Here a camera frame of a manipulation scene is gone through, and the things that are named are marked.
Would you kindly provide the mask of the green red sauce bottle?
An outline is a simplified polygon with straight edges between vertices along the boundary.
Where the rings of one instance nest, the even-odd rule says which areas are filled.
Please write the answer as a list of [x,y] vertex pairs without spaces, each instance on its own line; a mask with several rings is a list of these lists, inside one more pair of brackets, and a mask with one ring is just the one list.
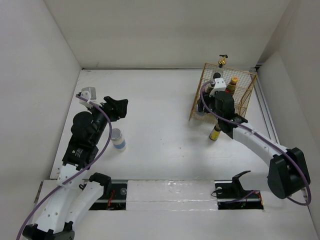
[[233,95],[235,93],[238,80],[239,79],[237,76],[232,76],[229,84],[226,86],[225,91]]

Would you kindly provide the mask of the spice jar silver lid blue label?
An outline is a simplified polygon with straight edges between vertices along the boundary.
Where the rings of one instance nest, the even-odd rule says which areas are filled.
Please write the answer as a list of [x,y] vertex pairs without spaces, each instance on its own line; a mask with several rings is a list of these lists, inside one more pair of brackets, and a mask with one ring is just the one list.
[[111,141],[115,149],[117,149],[118,151],[123,152],[126,150],[126,141],[120,129],[118,128],[112,129]]

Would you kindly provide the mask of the tall clear dispenser bottle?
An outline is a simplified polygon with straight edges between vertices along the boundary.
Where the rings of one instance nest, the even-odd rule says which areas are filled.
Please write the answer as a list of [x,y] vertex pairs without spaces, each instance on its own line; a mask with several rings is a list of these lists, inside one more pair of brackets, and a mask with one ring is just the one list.
[[221,58],[218,60],[217,66],[212,70],[212,79],[222,78],[224,76],[224,66],[227,63],[227,54],[220,54]]

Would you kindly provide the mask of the dark sauce bottle black cap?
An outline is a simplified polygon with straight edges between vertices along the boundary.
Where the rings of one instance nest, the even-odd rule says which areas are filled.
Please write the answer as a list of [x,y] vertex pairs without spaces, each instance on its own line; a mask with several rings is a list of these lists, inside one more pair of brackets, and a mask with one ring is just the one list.
[[205,93],[210,94],[211,91],[214,89],[215,84],[214,83],[209,83],[206,87],[205,87]]

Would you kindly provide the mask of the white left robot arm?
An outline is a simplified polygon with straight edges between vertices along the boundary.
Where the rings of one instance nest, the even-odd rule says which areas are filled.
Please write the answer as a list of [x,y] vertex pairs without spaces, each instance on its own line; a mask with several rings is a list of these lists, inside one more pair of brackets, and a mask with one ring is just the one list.
[[99,198],[113,195],[112,179],[94,173],[87,183],[82,181],[91,166],[103,155],[97,144],[106,127],[127,115],[129,101],[105,96],[96,103],[95,97],[76,95],[86,111],[72,120],[71,138],[62,158],[56,187],[46,195],[25,219],[17,239],[72,240],[74,226]]

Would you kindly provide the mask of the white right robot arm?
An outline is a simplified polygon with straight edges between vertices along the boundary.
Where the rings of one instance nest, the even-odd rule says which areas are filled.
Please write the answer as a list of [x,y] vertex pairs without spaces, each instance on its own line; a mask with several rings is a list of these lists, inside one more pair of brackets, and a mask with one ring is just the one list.
[[229,92],[217,91],[213,96],[202,92],[200,102],[205,112],[218,119],[223,133],[245,145],[266,163],[269,167],[267,185],[277,198],[301,206],[311,203],[311,179],[302,150],[289,149],[256,131],[247,119],[235,113],[234,99]]

